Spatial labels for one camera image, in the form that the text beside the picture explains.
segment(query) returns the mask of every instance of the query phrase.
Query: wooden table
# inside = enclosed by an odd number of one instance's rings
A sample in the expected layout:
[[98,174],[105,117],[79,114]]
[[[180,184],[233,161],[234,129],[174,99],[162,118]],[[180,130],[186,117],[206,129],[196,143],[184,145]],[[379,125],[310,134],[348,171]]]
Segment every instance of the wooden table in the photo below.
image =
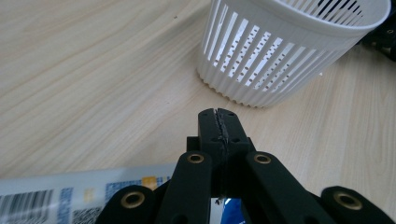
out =
[[0,177],[176,162],[222,107],[308,190],[352,188],[396,219],[396,63],[357,46],[280,105],[239,105],[195,70],[209,4],[1,1]]

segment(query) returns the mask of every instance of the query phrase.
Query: basket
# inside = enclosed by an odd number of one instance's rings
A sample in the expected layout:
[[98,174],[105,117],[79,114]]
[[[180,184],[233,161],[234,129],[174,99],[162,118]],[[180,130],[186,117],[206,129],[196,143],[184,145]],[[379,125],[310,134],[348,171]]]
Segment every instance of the basket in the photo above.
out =
[[197,71],[243,105],[279,103],[380,25],[389,0],[212,0]]

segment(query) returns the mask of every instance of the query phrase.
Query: basket rim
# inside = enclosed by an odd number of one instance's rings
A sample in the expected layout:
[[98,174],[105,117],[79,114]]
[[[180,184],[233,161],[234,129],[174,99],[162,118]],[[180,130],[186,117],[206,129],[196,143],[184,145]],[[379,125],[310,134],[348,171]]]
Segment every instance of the basket rim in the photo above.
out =
[[288,5],[285,2],[280,0],[249,0],[250,2],[258,5],[264,10],[270,11],[274,15],[285,19],[286,21],[293,22],[298,24],[299,26],[303,26],[310,30],[315,29],[322,31],[323,33],[333,33],[333,34],[356,34],[361,32],[368,33],[369,31],[373,30],[375,27],[379,26],[382,22],[384,22],[389,13],[390,13],[390,1],[389,0],[376,0],[376,4],[384,4],[384,14],[377,20],[376,22],[369,24],[369,25],[343,25],[337,24],[330,21],[325,21],[318,19],[312,15],[306,14],[301,10],[294,8]]

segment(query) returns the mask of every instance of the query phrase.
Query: tabletop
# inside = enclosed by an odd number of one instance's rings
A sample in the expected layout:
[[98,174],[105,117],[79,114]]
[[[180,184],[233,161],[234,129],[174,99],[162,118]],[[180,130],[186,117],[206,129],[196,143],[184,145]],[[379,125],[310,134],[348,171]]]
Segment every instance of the tabletop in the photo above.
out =
[[0,2],[0,178],[176,162],[197,114],[238,115],[313,193],[354,189],[396,219],[396,63],[355,46],[281,104],[196,72],[209,0]]

